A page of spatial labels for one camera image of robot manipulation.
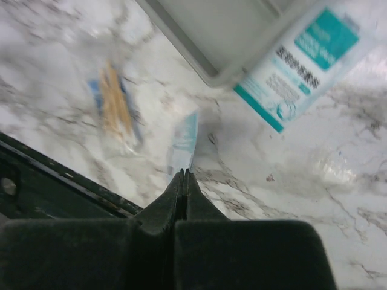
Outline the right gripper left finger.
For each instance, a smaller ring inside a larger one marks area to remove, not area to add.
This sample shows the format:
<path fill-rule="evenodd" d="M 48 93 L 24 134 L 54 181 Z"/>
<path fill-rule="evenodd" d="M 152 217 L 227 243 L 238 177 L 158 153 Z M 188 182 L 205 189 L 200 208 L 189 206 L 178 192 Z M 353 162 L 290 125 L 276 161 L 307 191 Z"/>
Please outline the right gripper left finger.
<path fill-rule="evenodd" d="M 14 219 L 1 227 L 2 289 L 172 289 L 184 172 L 133 217 Z"/>

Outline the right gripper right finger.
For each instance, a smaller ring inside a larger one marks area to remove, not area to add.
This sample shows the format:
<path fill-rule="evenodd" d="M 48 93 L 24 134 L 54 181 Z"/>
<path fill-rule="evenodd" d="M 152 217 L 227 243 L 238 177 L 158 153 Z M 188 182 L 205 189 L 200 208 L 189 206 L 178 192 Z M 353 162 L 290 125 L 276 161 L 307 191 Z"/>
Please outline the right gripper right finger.
<path fill-rule="evenodd" d="M 176 289 L 334 289 L 317 231 L 304 221 L 233 221 L 184 176 L 185 216 L 175 224 Z"/>

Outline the blue white bandage packets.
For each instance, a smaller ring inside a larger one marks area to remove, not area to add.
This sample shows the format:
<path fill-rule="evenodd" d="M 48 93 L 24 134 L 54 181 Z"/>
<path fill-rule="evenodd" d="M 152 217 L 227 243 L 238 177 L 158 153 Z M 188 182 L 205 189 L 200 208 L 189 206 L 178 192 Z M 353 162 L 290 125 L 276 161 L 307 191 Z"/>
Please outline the blue white bandage packets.
<path fill-rule="evenodd" d="M 170 181 L 181 169 L 190 169 L 198 134 L 198 111 L 185 116 L 175 127 L 167 152 L 167 178 Z"/>

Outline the cotton swab pack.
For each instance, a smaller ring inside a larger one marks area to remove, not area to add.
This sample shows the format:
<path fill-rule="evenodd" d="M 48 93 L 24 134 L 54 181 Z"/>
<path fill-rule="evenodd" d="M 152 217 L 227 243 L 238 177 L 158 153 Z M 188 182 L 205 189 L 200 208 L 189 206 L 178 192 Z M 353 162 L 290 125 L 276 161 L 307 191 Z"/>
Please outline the cotton swab pack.
<path fill-rule="evenodd" d="M 115 65 L 106 61 L 87 85 L 96 105 L 102 144 L 117 152 L 135 152 L 141 145 L 132 120 L 131 105 Z"/>

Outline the grey plastic tray insert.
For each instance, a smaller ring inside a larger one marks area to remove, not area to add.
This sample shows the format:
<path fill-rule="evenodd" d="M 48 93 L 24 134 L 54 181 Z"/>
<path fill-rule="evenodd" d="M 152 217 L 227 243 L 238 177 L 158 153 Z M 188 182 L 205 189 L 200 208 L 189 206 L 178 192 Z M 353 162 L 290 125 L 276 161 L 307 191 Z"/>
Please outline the grey plastic tray insert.
<path fill-rule="evenodd" d="M 139 6 L 210 87 L 236 83 L 310 1 L 139 1 Z"/>

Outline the teal gauze dressing packet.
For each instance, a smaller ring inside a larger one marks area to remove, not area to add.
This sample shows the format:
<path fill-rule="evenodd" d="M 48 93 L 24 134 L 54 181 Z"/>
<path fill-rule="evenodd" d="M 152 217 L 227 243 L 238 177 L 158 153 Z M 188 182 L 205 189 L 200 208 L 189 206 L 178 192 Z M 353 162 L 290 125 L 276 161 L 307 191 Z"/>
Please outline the teal gauze dressing packet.
<path fill-rule="evenodd" d="M 235 92 L 282 132 L 366 55 L 382 18 L 356 1 L 319 1 L 297 20 Z"/>

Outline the black mounting rail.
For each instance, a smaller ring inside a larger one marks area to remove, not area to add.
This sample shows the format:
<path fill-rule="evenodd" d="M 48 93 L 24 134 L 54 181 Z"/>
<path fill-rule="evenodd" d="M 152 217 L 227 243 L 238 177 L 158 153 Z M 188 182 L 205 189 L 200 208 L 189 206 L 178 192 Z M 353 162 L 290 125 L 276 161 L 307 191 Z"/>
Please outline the black mounting rail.
<path fill-rule="evenodd" d="M 130 218 L 142 208 L 1 134 L 1 214 L 9 219 Z"/>

